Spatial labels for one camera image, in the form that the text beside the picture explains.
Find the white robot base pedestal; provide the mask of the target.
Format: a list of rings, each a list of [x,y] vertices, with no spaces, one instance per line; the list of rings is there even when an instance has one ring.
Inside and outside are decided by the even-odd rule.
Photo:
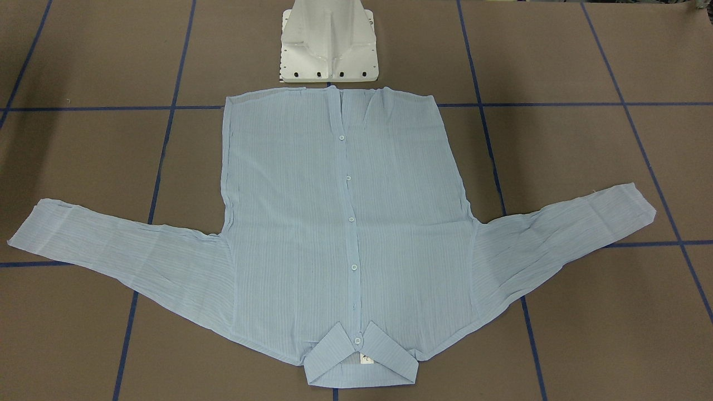
[[[283,83],[362,83],[379,77],[374,15],[360,1],[296,1],[282,13]]]

